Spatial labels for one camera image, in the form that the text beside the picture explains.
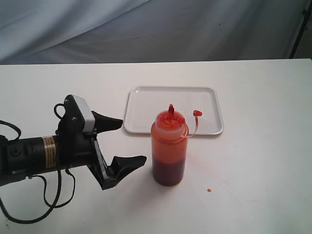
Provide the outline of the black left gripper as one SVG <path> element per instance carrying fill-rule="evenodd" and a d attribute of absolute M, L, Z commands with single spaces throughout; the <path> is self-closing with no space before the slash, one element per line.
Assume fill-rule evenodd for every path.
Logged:
<path fill-rule="evenodd" d="M 120 129 L 122 119 L 103 116 L 92 111 L 95 118 L 94 129 L 97 134 Z M 87 166 L 102 190 L 108 190 L 122 181 L 128 174 L 144 166 L 146 156 L 118 157 L 115 156 L 111 169 L 107 165 L 99 147 L 97 135 L 76 134 L 59 142 L 59 167 L 70 169 Z"/>

